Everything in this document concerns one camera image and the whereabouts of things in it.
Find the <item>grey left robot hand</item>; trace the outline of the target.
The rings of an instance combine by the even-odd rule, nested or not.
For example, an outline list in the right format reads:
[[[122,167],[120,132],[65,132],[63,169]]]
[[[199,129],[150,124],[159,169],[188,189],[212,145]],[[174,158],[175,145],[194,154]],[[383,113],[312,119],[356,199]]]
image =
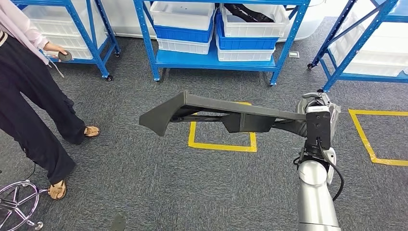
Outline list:
[[[113,219],[109,231],[124,231],[126,227],[126,216],[122,213],[119,213]]]

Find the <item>person's hand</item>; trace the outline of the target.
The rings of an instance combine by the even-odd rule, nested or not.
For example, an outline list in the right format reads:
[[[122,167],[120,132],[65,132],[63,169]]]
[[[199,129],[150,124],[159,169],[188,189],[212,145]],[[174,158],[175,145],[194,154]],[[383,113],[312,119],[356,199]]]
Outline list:
[[[67,51],[63,47],[56,45],[54,43],[51,43],[51,42],[47,42],[45,46],[43,47],[43,50],[61,52],[62,54],[67,55]]]

